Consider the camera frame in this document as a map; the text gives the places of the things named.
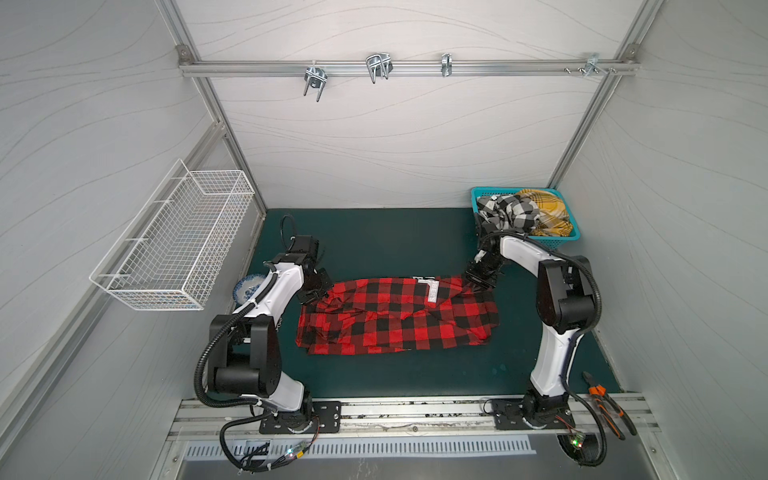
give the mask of clothing pile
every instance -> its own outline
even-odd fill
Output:
[[[563,200],[543,190],[478,197],[477,204],[484,233],[513,230],[535,237],[569,237],[574,228]]]

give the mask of red plaid shirt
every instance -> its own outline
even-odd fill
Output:
[[[491,291],[463,276],[435,280],[435,303],[431,287],[413,278],[337,283],[302,308],[296,344],[310,354],[359,355],[487,343],[498,325]]]

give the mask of white wire basket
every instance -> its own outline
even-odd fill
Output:
[[[243,171],[179,160],[91,281],[134,310],[202,310],[252,197]]]

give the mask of dark green mat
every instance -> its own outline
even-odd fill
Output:
[[[266,273],[263,262],[283,251],[279,225],[287,212],[296,218],[299,234],[320,241],[320,251],[325,250],[320,266],[334,282],[455,275],[476,253],[470,209],[270,210],[249,273]],[[296,346],[300,305],[294,298],[279,332],[283,371],[303,382],[315,398],[522,394],[541,340],[536,281],[518,265],[506,267],[504,274],[494,291],[501,322],[484,346],[381,355],[307,355]],[[577,391],[586,392],[582,370],[591,372],[609,392],[618,391],[591,334],[578,347],[571,380]]]

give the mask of wall hook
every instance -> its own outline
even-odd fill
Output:
[[[442,61],[440,64],[442,66],[442,76],[450,77],[453,73],[453,55],[449,53],[442,54]]]
[[[376,75],[381,75],[389,80],[389,72],[392,71],[392,59],[388,53],[375,53],[366,58],[366,67],[371,75],[371,81],[376,83]]]
[[[587,63],[584,64],[584,67],[579,68],[578,70],[581,72],[582,77],[588,77],[589,75],[595,73],[606,73],[605,70],[598,67],[598,61],[600,60],[600,56],[596,53],[593,53],[590,58],[587,60]]]
[[[322,68],[309,67],[306,71],[304,71],[304,80],[306,80],[306,85],[304,86],[304,96],[306,97],[306,93],[310,87],[319,88],[317,91],[317,99],[315,101],[320,101],[320,95],[323,94],[323,88],[326,86],[326,82],[328,81],[328,75],[326,75],[326,72],[324,72]]]

